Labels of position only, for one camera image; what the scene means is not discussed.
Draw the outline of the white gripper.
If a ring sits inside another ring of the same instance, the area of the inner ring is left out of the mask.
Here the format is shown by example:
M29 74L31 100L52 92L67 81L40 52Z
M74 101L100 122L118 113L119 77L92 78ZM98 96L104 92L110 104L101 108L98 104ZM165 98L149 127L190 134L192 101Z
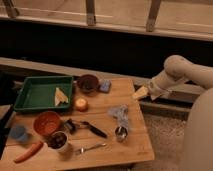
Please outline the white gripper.
M166 73L159 73L158 75L152 77L148 82L148 88L141 86L132 97L136 100L147 97L150 95L152 100L157 99L163 95L169 87L173 84L172 78Z

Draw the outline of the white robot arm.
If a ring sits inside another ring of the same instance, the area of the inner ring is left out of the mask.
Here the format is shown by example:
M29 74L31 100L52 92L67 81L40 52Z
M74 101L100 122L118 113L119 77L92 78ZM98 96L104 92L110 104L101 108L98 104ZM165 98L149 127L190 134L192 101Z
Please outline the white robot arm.
M170 87L192 81L205 91L195 100L184 132L179 171L213 171L213 67L194 64L180 55L164 61L164 69L134 94L152 100Z

